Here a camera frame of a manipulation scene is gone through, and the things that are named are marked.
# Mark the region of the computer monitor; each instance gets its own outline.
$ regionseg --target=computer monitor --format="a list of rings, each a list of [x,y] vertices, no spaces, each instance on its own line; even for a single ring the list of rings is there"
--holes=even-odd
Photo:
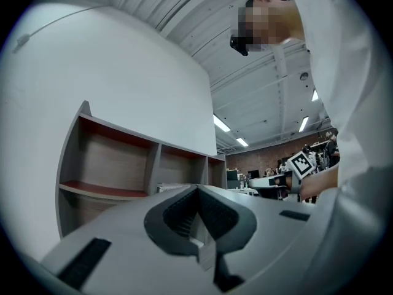
[[[250,174],[250,178],[259,178],[259,171],[258,170],[249,170],[248,173]]]
[[[227,170],[227,180],[238,180],[238,171]]]

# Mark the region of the desk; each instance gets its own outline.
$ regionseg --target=desk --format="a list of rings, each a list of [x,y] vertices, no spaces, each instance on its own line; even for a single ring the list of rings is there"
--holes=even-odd
[[[243,188],[243,189],[227,189],[229,191],[237,192],[239,194],[248,194],[248,195],[254,195],[258,194],[258,191],[256,191],[253,188]]]

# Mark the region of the black slot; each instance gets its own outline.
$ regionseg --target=black slot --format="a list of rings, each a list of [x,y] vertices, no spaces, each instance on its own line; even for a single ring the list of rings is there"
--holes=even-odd
[[[289,210],[284,210],[279,215],[285,216],[290,219],[298,219],[299,221],[304,221],[304,222],[307,222],[309,218],[309,214],[294,212]]]
[[[224,257],[217,255],[216,257],[216,270],[214,272],[214,284],[224,293],[236,286],[242,284],[244,280],[237,276],[231,275],[228,271],[227,264],[225,263]]]
[[[239,221],[234,209],[203,191],[199,191],[198,212],[214,240],[232,230]]]
[[[111,242],[94,238],[59,274],[58,278],[72,288],[79,289],[104,256]]]

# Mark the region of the brick wall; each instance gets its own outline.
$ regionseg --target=brick wall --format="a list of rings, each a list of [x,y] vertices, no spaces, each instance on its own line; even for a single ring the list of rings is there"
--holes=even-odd
[[[277,146],[228,155],[226,157],[227,168],[230,170],[237,168],[243,174],[247,174],[249,170],[259,170],[259,175],[262,177],[266,168],[273,167],[275,169],[277,167],[277,160],[301,151],[305,144],[312,145],[315,142],[323,141],[325,141],[325,132],[320,132],[320,134],[305,136]]]

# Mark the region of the cable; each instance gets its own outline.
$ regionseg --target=cable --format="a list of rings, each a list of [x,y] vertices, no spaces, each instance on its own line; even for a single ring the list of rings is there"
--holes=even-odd
[[[34,35],[37,34],[39,31],[42,31],[45,27],[48,27],[49,25],[51,25],[51,24],[53,24],[53,23],[55,23],[55,22],[57,22],[57,21],[60,21],[60,20],[62,20],[62,19],[64,19],[64,18],[66,18],[66,17],[69,17],[69,16],[74,15],[74,14],[78,14],[78,13],[81,13],[81,12],[84,12],[84,11],[88,11],[88,10],[92,10],[92,9],[97,9],[97,8],[99,8],[99,7],[108,7],[108,6],[109,6],[109,5],[105,5],[105,6],[95,6],[95,7],[89,7],[89,8],[84,9],[84,10],[79,10],[79,11],[76,11],[76,12],[73,12],[73,13],[70,13],[70,14],[67,14],[67,15],[64,15],[64,16],[62,16],[62,17],[60,17],[60,18],[57,18],[56,20],[53,20],[53,21],[51,21],[51,22],[45,24],[43,27],[40,27],[39,29],[35,30],[35,31],[32,32],[31,34],[26,33],[26,34],[20,36],[20,37],[17,39],[17,46],[13,49],[12,53],[16,53],[24,44],[26,44],[26,43],[30,40],[30,37],[31,37],[31,36],[34,36]]]

